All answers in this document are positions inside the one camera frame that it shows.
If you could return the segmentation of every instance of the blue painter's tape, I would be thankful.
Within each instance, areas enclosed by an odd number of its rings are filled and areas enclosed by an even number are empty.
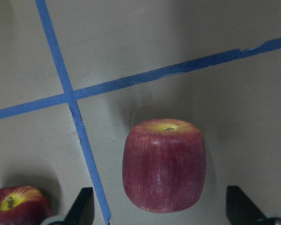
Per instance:
[[[15,105],[9,108],[0,109],[0,120],[10,116],[16,116],[23,113],[28,113],[31,111],[44,109],[53,105],[59,105],[66,103],[67,100],[64,94],[55,95],[52,97],[43,98],[33,102],[24,103],[21,105]]]
[[[67,73],[66,66],[55,36],[54,28],[49,16],[48,8],[45,0],[36,0],[36,5],[41,18],[41,22],[44,28],[44,32],[51,50],[51,54],[57,69],[61,85],[63,87],[67,103],[72,112],[73,120],[76,126],[77,135],[80,139],[81,148],[83,151],[84,158],[91,176],[94,189],[101,207],[101,212],[103,214],[106,224],[109,224],[109,219],[111,217],[111,212],[107,204],[105,193],[101,184],[101,180],[97,171],[95,160],[92,154],[92,150],[89,144],[89,139],[86,133],[85,126],[81,119],[80,109],[78,107],[77,101],[74,98],[73,88]]]
[[[179,63],[176,65],[151,70],[145,73],[128,76],[125,78],[113,80],[110,82],[101,83],[87,88],[82,88],[74,91],[75,99],[87,98],[90,96],[102,94],[105,92],[118,90],[121,88],[130,87],[140,83],[146,83],[161,79],[174,74],[186,73],[197,69],[202,69],[221,63],[246,58],[249,56],[266,53],[273,50],[281,49],[281,38],[267,41],[264,44],[248,50],[235,49],[227,52],[218,53],[215,55],[206,56],[203,58]]]

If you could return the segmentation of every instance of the apple skin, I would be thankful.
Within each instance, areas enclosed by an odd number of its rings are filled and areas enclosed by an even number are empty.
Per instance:
[[[7,203],[9,197],[14,200],[13,206]],[[40,225],[51,215],[48,199],[37,188],[20,186],[0,189],[0,225]]]
[[[185,210],[200,198],[206,173],[201,131],[177,119],[153,119],[130,131],[122,165],[124,190],[155,213]]]

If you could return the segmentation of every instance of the blue line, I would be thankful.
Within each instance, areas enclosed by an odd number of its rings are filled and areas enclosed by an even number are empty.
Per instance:
[[[16,116],[19,114],[28,113],[31,111],[47,108],[54,105],[59,105],[66,102],[67,100],[65,98],[65,95],[60,94],[60,95],[55,95],[52,97],[36,100],[33,102],[28,102],[5,109],[0,109],[0,120],[10,116]]]
[[[74,98],[73,88],[67,73],[66,66],[64,64],[64,60],[59,48],[59,44],[57,42],[57,38],[55,36],[54,28],[49,16],[48,8],[45,0],[35,0],[36,5],[39,11],[39,15],[42,21],[42,25],[44,28],[45,35],[47,37],[47,41],[51,50],[51,54],[55,63],[55,67],[57,69],[59,79],[63,90],[65,92],[65,96],[67,98],[67,102],[69,108],[72,112],[73,120],[76,126],[77,135],[80,139],[81,148],[84,154],[84,158],[86,160],[86,164],[88,166],[88,170],[95,188],[96,195],[98,197],[98,201],[101,207],[101,211],[106,224],[109,224],[109,219],[111,217],[111,212],[107,204],[107,200],[105,197],[105,193],[103,191],[103,187],[101,184],[101,180],[97,171],[97,167],[95,164],[95,160],[92,154],[92,150],[89,144],[89,139],[86,133],[85,126],[82,122],[80,109],[78,107],[77,101]]]
[[[281,49],[281,38],[267,41],[256,48],[251,48],[247,50],[235,49],[235,50],[222,52],[215,55],[210,55],[203,58],[179,63],[176,65],[151,70],[145,73],[136,74],[121,79],[101,83],[87,88],[82,88],[79,90],[75,90],[74,96],[75,99],[87,98],[90,96],[106,93],[109,91],[130,87],[136,84],[154,81],[170,75],[186,73],[193,70],[218,65],[233,60],[243,59],[246,57],[250,57],[253,55],[266,53],[278,49]]]

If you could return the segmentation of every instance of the apple stem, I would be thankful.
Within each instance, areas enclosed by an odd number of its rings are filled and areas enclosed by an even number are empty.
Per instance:
[[[173,130],[174,128],[171,128],[171,127],[168,127],[168,128],[165,128],[163,130]]]
[[[14,206],[14,199],[12,197],[8,197],[6,202],[8,203],[9,209],[11,209]]]

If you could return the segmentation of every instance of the apple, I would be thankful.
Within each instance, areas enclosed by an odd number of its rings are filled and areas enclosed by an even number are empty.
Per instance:
[[[152,119],[132,128],[123,154],[124,191],[155,213],[185,210],[200,198],[206,173],[201,131],[177,119]]]
[[[32,186],[0,189],[0,225],[40,225],[52,215],[48,199]]]

